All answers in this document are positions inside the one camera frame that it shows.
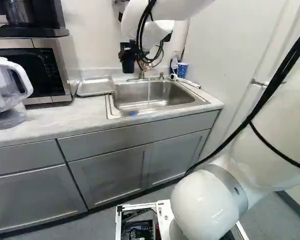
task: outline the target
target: microwave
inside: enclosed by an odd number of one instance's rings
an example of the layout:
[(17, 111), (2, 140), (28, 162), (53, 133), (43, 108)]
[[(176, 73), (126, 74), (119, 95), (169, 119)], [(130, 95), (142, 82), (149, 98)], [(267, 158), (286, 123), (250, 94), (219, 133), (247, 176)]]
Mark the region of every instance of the microwave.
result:
[(27, 73), (33, 94), (23, 100), (25, 105), (73, 100), (79, 71), (71, 36), (0, 38), (0, 57), (21, 65)]

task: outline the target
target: sink basin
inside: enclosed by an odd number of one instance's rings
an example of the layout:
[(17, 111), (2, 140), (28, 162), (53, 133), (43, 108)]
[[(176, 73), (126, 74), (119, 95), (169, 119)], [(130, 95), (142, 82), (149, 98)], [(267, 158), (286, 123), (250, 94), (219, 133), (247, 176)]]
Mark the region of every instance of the sink basin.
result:
[(195, 98), (172, 81), (128, 82), (115, 86), (113, 105), (125, 116), (188, 104)]
[(110, 115), (116, 115), (114, 112), (117, 110), (120, 117), (210, 103), (170, 80), (117, 82), (113, 94), (106, 96), (106, 102), (110, 108)]

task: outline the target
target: gray countertop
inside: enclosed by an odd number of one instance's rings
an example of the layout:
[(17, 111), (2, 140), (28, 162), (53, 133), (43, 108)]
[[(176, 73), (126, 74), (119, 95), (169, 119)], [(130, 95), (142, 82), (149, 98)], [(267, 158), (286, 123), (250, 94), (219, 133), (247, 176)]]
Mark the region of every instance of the gray countertop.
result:
[(27, 121), (0, 130), (0, 147), (27, 144), (56, 138), (109, 130), (222, 109), (224, 104), (203, 90), (186, 87), (211, 104), (163, 110), (149, 115), (108, 119), (105, 96), (75, 98), (66, 106), (42, 106), (27, 110)]

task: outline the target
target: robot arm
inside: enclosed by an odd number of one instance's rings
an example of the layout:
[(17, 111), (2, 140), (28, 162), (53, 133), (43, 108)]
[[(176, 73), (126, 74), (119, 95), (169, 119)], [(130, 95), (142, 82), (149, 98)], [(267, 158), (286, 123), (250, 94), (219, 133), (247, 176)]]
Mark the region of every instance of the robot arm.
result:
[[(134, 72), (136, 59), (144, 63), (150, 62), (146, 55), (154, 46), (163, 45), (164, 39), (172, 33), (175, 20), (186, 20), (214, 0), (130, 0), (121, 18), (121, 31), (130, 38), (129, 43), (120, 44), (119, 58), (124, 73)], [(145, 10), (154, 3), (150, 13)], [(139, 43), (138, 27), (143, 18), (146, 19), (141, 32), (142, 45)]]
[[(151, 10), (154, 21), (147, 19), (144, 25), (145, 50), (169, 33), (169, 21), (190, 18), (211, 2), (158, 0)], [(127, 37), (136, 38), (148, 3), (130, 0), (121, 23)], [(281, 79), (282, 83), (296, 63), (299, 45), (300, 38), (273, 77), (274, 82)], [(170, 199), (175, 217), (170, 226), (171, 240), (218, 240), (267, 194), (300, 184), (300, 70), (269, 100), (275, 91), (271, 93), (272, 82), (265, 92), (270, 94), (261, 97), (261, 111), (253, 117), (250, 114), (245, 127), (232, 134), (231, 140), (238, 136), (231, 150), (175, 186)]]
[[(158, 0), (151, 10), (153, 21), (149, 18), (144, 29), (145, 49), (151, 49), (170, 34), (175, 20), (189, 19), (212, 2), (214, 0)], [(148, 3), (149, 0), (129, 1), (121, 20), (123, 35), (136, 38), (139, 20)]]

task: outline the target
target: floor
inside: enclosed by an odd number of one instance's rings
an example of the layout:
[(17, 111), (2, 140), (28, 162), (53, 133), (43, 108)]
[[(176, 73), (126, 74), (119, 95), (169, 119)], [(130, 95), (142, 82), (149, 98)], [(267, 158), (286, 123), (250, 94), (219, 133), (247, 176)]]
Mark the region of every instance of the floor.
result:
[[(173, 186), (128, 203), (149, 203), (170, 197)], [(300, 218), (276, 194), (259, 202), (240, 220), (250, 240), (300, 240)], [(51, 228), (6, 240), (114, 240), (115, 207)]]

